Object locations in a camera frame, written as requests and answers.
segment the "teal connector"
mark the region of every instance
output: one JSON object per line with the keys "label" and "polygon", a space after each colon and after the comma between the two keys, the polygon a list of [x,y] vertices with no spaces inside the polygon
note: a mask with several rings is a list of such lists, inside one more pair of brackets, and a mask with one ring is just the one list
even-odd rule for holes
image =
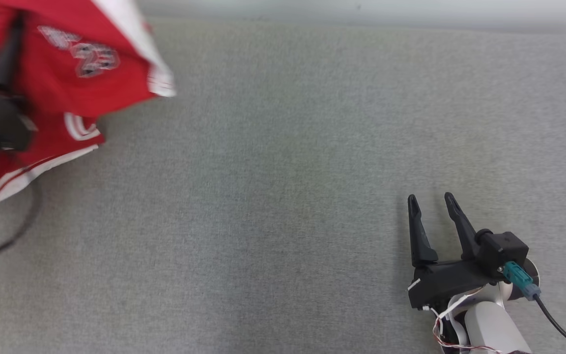
{"label": "teal connector", "polygon": [[533,284],[534,280],[532,277],[515,262],[507,262],[504,265],[504,276],[512,284],[518,286],[523,295],[530,301],[534,300],[535,294],[541,293],[541,289],[536,284]]}

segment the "black cable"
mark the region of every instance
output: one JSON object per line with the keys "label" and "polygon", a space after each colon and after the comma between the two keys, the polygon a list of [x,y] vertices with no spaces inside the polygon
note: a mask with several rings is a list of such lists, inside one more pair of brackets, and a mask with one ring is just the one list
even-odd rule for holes
{"label": "black cable", "polygon": [[32,226],[32,224],[34,224],[34,221],[36,220],[36,216],[38,216],[38,212],[41,208],[41,203],[42,203],[41,188],[38,185],[37,181],[33,181],[34,174],[32,173],[32,171],[30,171],[29,167],[25,166],[25,164],[13,152],[10,152],[9,156],[11,157],[11,159],[16,161],[16,163],[18,163],[19,166],[22,167],[23,174],[26,175],[29,179],[29,184],[30,184],[30,188],[32,189],[33,196],[32,196],[32,204],[29,206],[28,213],[25,215],[25,219],[23,220],[23,223],[19,226],[18,229],[16,229],[12,237],[10,237],[9,239],[2,242],[2,244],[0,244],[0,253],[2,251],[5,251],[9,247],[13,246],[21,237],[23,237],[23,235],[25,235],[25,233]]}
{"label": "black cable", "polygon": [[562,334],[565,338],[566,338],[566,332],[564,329],[562,329],[562,327],[560,327],[560,325],[556,322],[556,320],[554,320],[554,318],[552,317],[552,315],[550,314],[549,311],[547,311],[547,308],[545,307],[545,305],[543,304],[543,301],[541,300],[541,298],[535,294],[534,295],[534,300],[537,301],[538,306],[541,308],[541,310],[543,310],[543,313],[545,314],[545,316],[547,317],[548,320],[550,320],[550,322],[552,323],[552,325],[554,325],[554,327],[556,327],[556,329],[558,330],[558,332],[560,332],[560,334]]}

